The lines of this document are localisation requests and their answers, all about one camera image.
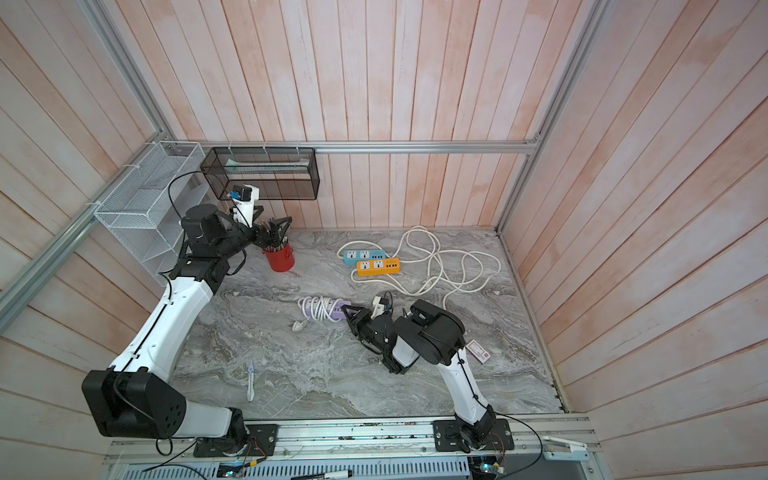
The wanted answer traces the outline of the purple power strip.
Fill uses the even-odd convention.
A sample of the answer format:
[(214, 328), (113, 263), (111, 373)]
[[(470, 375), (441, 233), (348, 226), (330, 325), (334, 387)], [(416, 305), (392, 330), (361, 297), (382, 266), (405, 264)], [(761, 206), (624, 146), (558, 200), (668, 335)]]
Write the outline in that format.
[(334, 299), (319, 296), (300, 299), (298, 305), (307, 319), (314, 321), (328, 320), (336, 323), (346, 319), (341, 307), (343, 305), (351, 305), (351, 303), (341, 298)]

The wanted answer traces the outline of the teal power strip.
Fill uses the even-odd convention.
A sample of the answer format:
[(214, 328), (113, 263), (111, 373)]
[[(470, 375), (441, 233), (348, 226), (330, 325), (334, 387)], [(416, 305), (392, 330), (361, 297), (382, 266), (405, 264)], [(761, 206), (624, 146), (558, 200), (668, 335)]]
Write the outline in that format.
[(346, 265), (356, 267), (360, 261), (383, 260), (387, 257), (381, 249), (347, 249), (342, 252), (342, 259)]

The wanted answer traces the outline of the orange power strip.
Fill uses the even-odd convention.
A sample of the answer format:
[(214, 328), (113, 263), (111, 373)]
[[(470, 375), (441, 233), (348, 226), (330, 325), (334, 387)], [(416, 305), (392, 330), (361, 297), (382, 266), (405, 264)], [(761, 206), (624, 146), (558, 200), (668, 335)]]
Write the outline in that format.
[(401, 262), (398, 258), (360, 260), (356, 266), (359, 277), (376, 275), (392, 275), (401, 272)]

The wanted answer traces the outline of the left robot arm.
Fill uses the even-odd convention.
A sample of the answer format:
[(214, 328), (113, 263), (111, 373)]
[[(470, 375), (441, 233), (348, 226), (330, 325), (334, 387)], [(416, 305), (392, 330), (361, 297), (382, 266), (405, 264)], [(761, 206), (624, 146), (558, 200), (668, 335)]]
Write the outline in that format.
[(102, 436), (195, 439), (229, 457), (248, 450), (250, 435), (240, 409), (193, 402), (168, 378), (199, 313), (233, 275), (230, 259), (244, 255), (251, 245), (266, 249), (284, 243), (291, 218), (261, 222), (262, 211), (256, 206), (227, 214), (215, 205), (200, 204), (181, 218), (183, 242), (166, 275), (164, 296), (111, 365), (90, 371), (82, 382)]

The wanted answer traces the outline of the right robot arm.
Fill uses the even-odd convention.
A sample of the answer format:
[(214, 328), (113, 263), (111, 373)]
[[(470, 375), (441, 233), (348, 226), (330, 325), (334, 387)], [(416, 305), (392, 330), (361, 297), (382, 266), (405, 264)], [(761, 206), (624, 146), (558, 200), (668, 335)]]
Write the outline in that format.
[(419, 359), (437, 367), (454, 405), (444, 437), (468, 453), (486, 445), (497, 417), (481, 394), (469, 366), (465, 327), (454, 314), (419, 299), (403, 315), (390, 312), (375, 316), (362, 306), (344, 305), (341, 310), (352, 334), (381, 357), (393, 374), (404, 374)]

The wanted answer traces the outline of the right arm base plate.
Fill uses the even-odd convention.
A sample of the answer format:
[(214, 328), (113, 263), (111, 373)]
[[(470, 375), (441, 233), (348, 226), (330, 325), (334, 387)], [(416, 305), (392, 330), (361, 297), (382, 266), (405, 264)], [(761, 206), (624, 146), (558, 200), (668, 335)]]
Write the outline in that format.
[(434, 446), (438, 452), (511, 451), (514, 449), (511, 428), (506, 419), (492, 425), (471, 426), (453, 418), (432, 422)]

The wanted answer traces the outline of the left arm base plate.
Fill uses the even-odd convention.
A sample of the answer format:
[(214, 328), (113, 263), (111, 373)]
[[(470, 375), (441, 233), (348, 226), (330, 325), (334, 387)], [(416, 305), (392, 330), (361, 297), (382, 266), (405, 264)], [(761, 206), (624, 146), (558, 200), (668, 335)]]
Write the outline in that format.
[(225, 437), (203, 438), (194, 447), (195, 458), (269, 457), (274, 454), (279, 426), (277, 424), (244, 424)]

